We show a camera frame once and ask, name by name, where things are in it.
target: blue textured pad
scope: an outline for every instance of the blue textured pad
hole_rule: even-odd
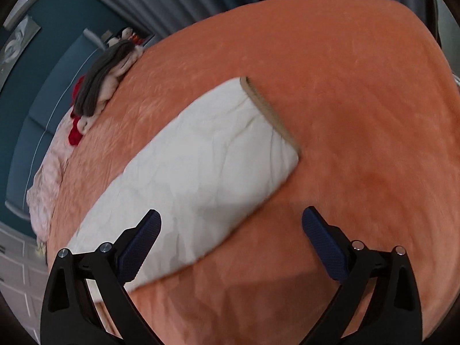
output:
[[[134,280],[162,229],[162,218],[150,210],[147,219],[118,258],[117,278],[121,284]]]
[[[328,232],[328,224],[307,207],[302,214],[302,228],[310,239],[330,278],[341,284],[348,277],[347,260]]]

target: orange blanket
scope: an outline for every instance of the orange blanket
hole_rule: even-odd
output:
[[[50,263],[158,131],[244,75],[300,142],[299,165],[214,252],[130,294],[141,314],[166,344],[298,344],[337,289],[301,230],[315,205],[350,239],[406,247],[429,334],[460,287],[460,99],[429,31],[390,0],[268,0],[149,49],[71,158]]]

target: blue headboard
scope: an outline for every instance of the blue headboard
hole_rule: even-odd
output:
[[[69,110],[72,91],[104,48],[96,36],[85,30],[67,49],[50,72],[19,134],[6,185],[6,207],[23,219],[30,219],[27,190],[43,161],[59,122]]]

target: teal wall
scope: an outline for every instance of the teal wall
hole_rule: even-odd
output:
[[[0,92],[0,222],[34,237],[30,223],[4,205],[16,141],[32,102],[66,49],[88,28],[101,36],[128,24],[98,0],[38,0],[27,12],[41,26]],[[1,40],[9,33],[0,30]]]

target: metal screw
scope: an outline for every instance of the metal screw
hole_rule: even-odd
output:
[[[102,253],[107,253],[110,249],[112,249],[112,244],[109,243],[109,242],[105,242],[104,244],[102,244],[102,245],[99,247],[99,250],[100,250]]]
[[[68,249],[65,248],[61,249],[57,254],[59,258],[64,258],[66,255],[68,255]]]
[[[355,250],[363,250],[364,249],[364,243],[362,241],[359,241],[359,240],[355,240],[351,243],[351,246],[353,247],[353,249]]]
[[[399,255],[405,255],[406,249],[404,249],[402,246],[397,246],[395,248],[395,252],[398,253]]]

